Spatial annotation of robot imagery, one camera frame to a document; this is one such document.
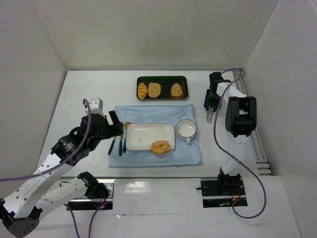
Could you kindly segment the metal tongs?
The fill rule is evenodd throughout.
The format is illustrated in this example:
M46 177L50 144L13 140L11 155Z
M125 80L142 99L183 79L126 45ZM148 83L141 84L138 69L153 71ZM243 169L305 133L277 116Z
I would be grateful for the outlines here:
M212 107L208 107L207 118L206 118L207 123L210 123L212 115L213 115L213 108Z

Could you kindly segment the bagel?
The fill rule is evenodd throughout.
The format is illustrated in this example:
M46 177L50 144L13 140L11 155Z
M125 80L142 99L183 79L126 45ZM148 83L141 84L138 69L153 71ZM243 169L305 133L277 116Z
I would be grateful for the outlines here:
M157 155L162 155L171 150L170 144L165 140L156 141L151 145L151 151Z

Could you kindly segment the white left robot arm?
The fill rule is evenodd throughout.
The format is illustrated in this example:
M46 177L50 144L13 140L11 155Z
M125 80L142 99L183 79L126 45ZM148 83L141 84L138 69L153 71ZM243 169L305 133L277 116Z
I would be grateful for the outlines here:
M79 127L59 139L46 160L20 188L0 202L0 219L16 238L29 235L46 215L78 197L105 200L108 190L89 172L82 172L67 184L50 191L62 175L94 151L100 141L119 136L123 124L110 111L113 124L105 116L92 113L82 117Z

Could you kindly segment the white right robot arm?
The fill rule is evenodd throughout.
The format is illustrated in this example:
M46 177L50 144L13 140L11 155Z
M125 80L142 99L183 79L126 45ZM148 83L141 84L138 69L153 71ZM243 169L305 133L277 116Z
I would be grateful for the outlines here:
M222 195L230 195L240 186L244 147L257 126L257 100L232 86L233 82L224 79L221 72L213 72L209 79L204 100L207 122L221 108L222 102L227 103L224 124L230 140L225 163L217 176L217 190Z

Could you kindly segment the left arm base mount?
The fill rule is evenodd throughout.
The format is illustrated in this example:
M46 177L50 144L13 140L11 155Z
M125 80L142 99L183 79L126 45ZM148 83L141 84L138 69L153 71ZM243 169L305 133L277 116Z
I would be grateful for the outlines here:
M101 210L113 209L113 179L98 179L99 185L93 195L82 195L68 201L67 205L74 211L92 211L101 206Z

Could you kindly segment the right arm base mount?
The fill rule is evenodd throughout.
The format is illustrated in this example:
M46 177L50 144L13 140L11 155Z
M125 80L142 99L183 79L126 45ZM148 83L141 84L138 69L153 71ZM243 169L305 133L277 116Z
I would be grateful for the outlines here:
M201 179L196 190L201 191L204 208L248 206L244 184L240 175L218 175L217 179Z

